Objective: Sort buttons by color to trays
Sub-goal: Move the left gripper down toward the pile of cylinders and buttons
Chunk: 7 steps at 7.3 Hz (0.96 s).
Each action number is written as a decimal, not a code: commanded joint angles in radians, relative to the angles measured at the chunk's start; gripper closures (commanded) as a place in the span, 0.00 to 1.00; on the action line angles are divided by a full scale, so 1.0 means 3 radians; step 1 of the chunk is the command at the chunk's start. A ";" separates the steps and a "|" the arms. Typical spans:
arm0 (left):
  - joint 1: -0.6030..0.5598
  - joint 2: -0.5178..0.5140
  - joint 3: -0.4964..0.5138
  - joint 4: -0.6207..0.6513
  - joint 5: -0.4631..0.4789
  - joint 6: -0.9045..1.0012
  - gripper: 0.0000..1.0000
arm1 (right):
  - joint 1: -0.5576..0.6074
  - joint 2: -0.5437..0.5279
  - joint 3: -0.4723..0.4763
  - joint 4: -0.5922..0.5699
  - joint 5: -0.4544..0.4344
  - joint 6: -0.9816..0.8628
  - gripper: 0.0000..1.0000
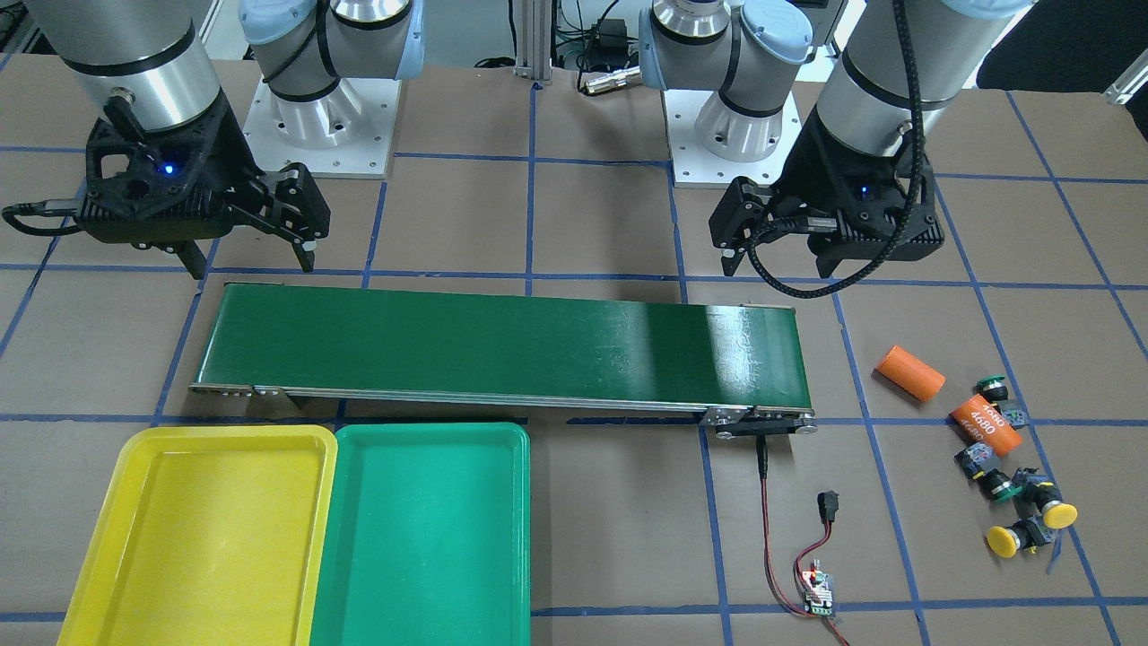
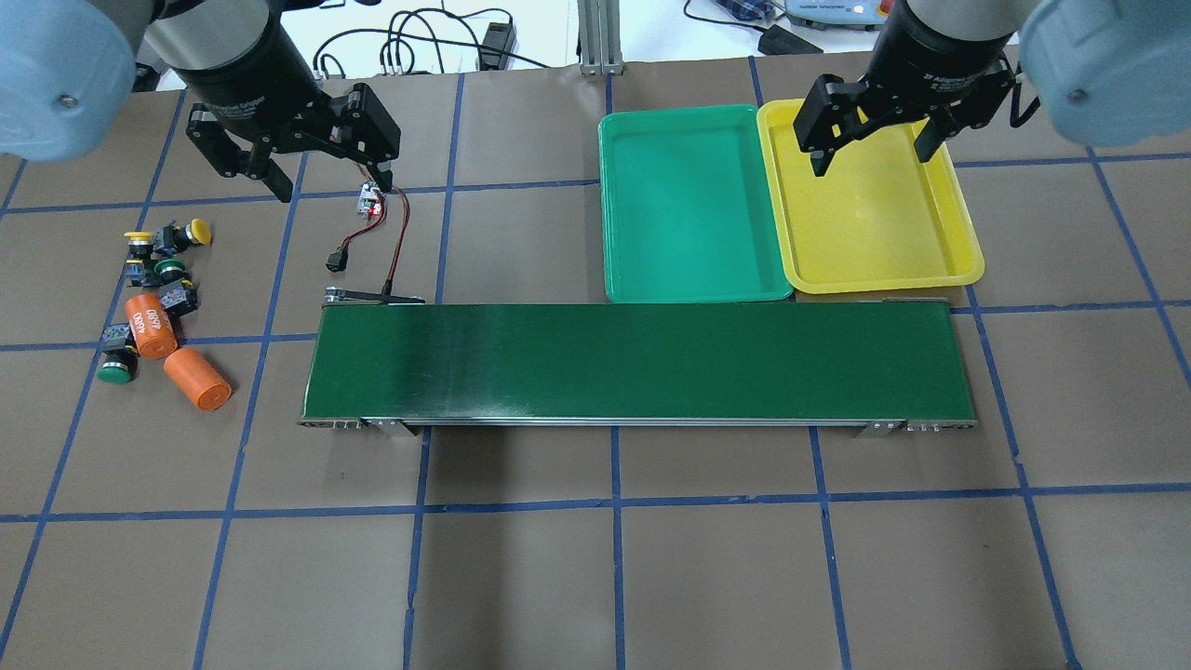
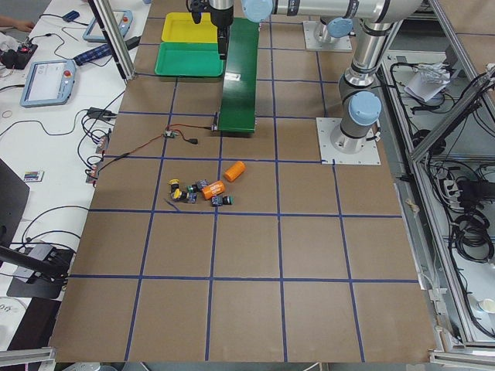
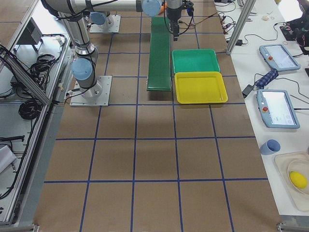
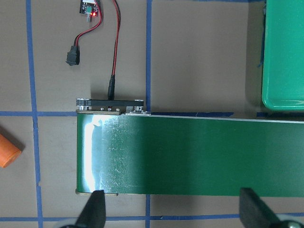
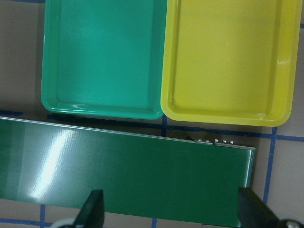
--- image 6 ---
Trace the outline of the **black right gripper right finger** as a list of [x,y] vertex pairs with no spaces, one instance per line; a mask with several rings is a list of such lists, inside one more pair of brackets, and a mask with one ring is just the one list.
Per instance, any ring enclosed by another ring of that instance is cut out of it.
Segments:
[[277,216],[250,189],[238,189],[238,218],[243,228],[276,228]]

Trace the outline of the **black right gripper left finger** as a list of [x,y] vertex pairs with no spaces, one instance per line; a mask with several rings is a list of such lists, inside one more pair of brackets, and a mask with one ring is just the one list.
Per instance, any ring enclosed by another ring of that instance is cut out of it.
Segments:
[[102,228],[105,222],[103,190],[91,191],[75,221],[74,228]]

